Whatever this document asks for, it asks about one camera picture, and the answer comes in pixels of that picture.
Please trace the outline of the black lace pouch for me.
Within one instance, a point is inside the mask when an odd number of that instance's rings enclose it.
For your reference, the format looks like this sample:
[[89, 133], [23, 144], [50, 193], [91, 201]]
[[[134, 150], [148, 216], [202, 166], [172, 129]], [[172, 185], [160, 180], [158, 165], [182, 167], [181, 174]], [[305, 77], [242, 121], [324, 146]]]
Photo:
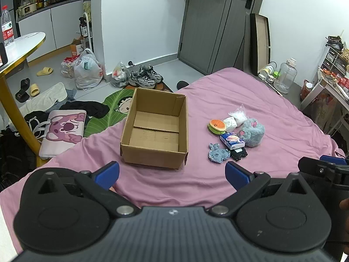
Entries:
[[230, 151], [230, 156], [233, 160], [240, 161], [242, 158], [245, 158], [248, 156], [248, 153], [246, 152], [246, 149], [244, 147], [237, 148], [235, 150]]

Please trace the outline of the blue denim fish toy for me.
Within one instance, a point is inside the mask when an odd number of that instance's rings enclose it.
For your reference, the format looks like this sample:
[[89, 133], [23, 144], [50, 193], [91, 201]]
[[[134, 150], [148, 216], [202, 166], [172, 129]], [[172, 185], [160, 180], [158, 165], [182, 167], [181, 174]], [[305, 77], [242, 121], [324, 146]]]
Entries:
[[220, 148], [219, 144], [210, 144], [208, 158], [214, 163], [223, 163], [231, 155], [228, 149]]

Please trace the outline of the blue tissue pack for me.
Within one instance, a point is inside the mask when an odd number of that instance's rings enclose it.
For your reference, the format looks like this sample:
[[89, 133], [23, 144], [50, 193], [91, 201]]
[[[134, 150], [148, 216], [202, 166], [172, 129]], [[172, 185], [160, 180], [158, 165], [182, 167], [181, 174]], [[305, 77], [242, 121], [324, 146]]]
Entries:
[[219, 136], [220, 140], [229, 150], [236, 150], [245, 147], [245, 141], [235, 133], [226, 132]]

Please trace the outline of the fluffy blue plush toy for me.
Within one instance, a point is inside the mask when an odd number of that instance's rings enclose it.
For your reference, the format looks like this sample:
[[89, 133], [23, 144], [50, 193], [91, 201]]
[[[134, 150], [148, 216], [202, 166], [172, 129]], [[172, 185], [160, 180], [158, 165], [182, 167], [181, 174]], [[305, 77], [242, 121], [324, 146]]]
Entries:
[[264, 133], [264, 125], [255, 118], [249, 118], [241, 125], [237, 134], [245, 142], [245, 146], [253, 148], [261, 143]]

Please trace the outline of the white soft bundle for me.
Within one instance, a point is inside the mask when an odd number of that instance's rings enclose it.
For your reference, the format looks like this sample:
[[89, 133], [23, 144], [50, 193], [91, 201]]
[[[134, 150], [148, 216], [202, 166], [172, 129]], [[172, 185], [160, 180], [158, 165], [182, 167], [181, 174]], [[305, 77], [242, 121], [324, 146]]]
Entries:
[[237, 122], [234, 117], [227, 117], [223, 120], [223, 123], [225, 124], [225, 131], [228, 133], [233, 132], [237, 128]]

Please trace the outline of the burger plush toy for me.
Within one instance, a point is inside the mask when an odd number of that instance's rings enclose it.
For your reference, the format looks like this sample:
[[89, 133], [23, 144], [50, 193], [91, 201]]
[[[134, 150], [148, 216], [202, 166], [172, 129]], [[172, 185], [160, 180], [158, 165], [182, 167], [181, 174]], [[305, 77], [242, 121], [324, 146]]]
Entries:
[[226, 125], [220, 119], [212, 119], [208, 124], [208, 129], [216, 135], [221, 135], [226, 132]]

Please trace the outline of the clear bag white filling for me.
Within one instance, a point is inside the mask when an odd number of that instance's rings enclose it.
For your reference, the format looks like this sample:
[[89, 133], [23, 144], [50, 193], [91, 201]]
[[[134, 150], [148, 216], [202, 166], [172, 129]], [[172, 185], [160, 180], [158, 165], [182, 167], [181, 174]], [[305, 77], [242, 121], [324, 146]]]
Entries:
[[243, 104], [241, 104], [237, 109], [235, 109], [232, 112], [229, 112], [228, 115], [230, 117], [233, 117], [235, 119], [235, 122], [237, 124], [237, 127], [241, 126], [245, 123], [245, 121], [248, 120], [248, 116], [245, 111], [245, 107]]

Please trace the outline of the open cardboard box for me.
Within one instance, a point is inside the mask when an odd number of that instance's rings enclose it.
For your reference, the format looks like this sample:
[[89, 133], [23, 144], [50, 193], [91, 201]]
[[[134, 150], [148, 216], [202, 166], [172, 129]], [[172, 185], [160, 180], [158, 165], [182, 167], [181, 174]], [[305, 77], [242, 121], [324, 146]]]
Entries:
[[185, 95], [137, 88], [120, 141], [124, 162], [180, 169], [189, 153]]

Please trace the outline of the green leaf cartoon rug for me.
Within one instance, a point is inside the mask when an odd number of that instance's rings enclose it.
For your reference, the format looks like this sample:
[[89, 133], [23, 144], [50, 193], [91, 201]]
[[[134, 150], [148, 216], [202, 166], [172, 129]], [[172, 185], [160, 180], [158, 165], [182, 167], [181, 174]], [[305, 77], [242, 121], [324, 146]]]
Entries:
[[127, 117], [133, 89], [122, 89], [106, 97], [103, 104], [109, 107], [109, 112], [103, 118], [91, 117], [84, 130], [84, 137], [100, 133]]

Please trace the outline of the small clear trash bag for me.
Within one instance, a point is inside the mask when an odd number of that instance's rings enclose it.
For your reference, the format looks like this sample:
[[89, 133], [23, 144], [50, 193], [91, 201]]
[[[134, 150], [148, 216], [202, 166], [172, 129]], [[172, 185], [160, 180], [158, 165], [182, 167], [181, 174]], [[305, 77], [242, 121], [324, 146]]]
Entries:
[[111, 75], [111, 85], [116, 88], [123, 88], [129, 84], [130, 70], [119, 62]]

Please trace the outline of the grey sneaker left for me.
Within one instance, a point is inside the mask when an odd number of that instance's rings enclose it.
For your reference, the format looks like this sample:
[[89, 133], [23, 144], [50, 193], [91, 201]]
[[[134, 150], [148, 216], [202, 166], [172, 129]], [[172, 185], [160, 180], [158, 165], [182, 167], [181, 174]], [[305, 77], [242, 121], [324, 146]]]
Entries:
[[156, 81], [150, 78], [146, 73], [131, 71], [129, 84], [135, 87], [154, 89]]

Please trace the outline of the large clear water jug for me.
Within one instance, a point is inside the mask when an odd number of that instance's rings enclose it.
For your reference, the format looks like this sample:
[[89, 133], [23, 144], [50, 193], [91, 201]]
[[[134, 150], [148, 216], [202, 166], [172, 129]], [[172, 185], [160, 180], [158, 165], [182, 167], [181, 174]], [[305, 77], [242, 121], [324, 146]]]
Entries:
[[292, 84], [295, 81], [296, 75], [296, 60], [294, 58], [287, 59], [280, 65], [278, 75], [273, 85], [277, 91], [282, 94], [288, 94]]

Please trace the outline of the black slipper pair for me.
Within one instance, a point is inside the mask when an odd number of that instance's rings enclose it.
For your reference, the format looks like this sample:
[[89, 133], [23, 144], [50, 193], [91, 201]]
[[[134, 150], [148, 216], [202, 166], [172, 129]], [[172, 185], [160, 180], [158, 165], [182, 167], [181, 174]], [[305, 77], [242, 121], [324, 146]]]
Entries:
[[27, 93], [27, 90], [29, 89], [29, 87], [30, 87], [29, 78], [25, 78], [21, 80], [20, 90], [15, 95], [15, 98], [19, 103], [24, 103], [30, 98], [30, 95]]

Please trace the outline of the dark spray bottle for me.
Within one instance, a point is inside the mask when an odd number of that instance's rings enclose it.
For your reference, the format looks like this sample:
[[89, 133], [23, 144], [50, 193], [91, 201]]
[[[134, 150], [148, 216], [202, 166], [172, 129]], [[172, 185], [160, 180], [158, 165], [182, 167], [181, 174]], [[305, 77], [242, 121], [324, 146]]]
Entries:
[[80, 35], [82, 37], [87, 37], [88, 36], [88, 32], [87, 32], [87, 22], [86, 22], [86, 18], [85, 17], [80, 17], [79, 18], [80, 24], [79, 24], [79, 28], [80, 28]]

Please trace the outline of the white kitchen cabinet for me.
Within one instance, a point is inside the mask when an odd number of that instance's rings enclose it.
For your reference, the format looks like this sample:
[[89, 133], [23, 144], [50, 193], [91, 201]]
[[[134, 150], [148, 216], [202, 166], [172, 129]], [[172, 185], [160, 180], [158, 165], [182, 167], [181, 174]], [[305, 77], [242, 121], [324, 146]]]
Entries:
[[20, 34], [44, 32], [45, 42], [27, 58], [31, 62], [54, 50], [71, 44], [79, 37], [79, 18], [83, 15], [83, 0], [63, 3], [38, 11], [19, 20]]

